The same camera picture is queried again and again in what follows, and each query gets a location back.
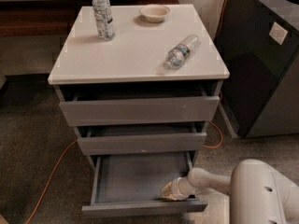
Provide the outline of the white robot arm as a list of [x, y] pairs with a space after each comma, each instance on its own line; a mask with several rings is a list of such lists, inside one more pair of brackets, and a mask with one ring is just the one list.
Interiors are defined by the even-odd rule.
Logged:
[[230, 224], [299, 221], [299, 186], [263, 161], [243, 160], [231, 175], [192, 168], [186, 176], [168, 182], [162, 189], [162, 197], [181, 201], [206, 189], [230, 197]]

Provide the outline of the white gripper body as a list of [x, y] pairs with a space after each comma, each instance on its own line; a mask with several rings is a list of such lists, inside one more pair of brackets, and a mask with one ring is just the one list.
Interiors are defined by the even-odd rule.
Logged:
[[194, 187], [187, 177], [178, 177], [170, 184], [170, 198], [173, 201], [181, 201], [191, 195], [197, 195], [199, 188]]

